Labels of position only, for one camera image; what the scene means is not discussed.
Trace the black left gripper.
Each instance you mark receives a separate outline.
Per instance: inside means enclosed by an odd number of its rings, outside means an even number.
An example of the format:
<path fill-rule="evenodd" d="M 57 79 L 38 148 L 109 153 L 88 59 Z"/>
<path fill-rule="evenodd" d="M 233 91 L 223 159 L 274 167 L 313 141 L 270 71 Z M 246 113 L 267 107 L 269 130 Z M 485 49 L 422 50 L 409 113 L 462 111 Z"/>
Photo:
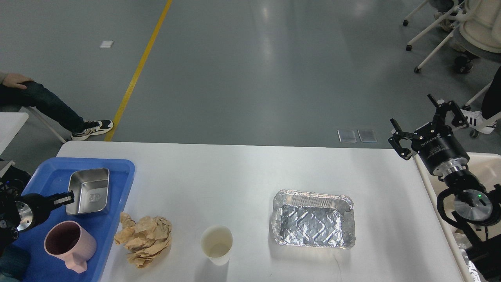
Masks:
<path fill-rule="evenodd" d="M 74 198 L 72 190 L 48 197 L 36 193 L 19 197 L 16 200 L 16 207 L 20 216 L 17 230 L 27 231 L 44 223 L 50 215 L 50 207 L 72 204 L 75 202 Z"/>

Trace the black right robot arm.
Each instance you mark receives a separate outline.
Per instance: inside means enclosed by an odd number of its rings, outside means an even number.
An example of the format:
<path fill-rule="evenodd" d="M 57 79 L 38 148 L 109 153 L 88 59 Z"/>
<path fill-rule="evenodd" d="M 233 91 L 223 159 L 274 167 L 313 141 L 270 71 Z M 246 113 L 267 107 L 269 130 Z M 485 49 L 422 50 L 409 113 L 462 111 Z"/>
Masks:
<path fill-rule="evenodd" d="M 487 191 L 469 171 L 470 157 L 453 134 L 454 130 L 469 126 L 458 104 L 427 96 L 436 109 L 432 121 L 413 132 L 405 132 L 391 119 L 394 131 L 388 141 L 403 159 L 418 155 L 428 173 L 446 184 L 446 189 L 437 196 L 437 213 L 465 233 L 471 243 L 466 254 L 484 278 L 500 281 L 500 235 L 481 240 L 472 228 L 487 228 L 500 222 L 500 184 Z"/>

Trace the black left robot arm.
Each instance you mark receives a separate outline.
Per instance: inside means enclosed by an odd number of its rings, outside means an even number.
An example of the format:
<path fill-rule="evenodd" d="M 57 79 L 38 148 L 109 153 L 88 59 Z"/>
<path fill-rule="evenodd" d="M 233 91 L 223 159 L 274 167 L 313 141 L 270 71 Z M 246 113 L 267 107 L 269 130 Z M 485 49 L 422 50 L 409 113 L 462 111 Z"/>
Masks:
<path fill-rule="evenodd" d="M 0 230 L 1 255 L 26 232 L 47 221 L 52 211 L 75 202 L 73 192 L 50 196 L 37 193 L 23 195 L 27 182 L 21 179 L 1 179 Z"/>

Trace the seated person hand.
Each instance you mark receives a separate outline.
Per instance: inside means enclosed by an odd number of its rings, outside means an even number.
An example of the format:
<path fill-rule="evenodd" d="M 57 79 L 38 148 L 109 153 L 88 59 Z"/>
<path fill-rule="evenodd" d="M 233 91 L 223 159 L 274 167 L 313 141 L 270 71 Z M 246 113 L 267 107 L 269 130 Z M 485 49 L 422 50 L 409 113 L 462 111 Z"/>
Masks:
<path fill-rule="evenodd" d="M 0 72 L 1 85 L 9 88 L 27 89 L 25 83 L 33 81 L 31 78 L 18 73 Z"/>

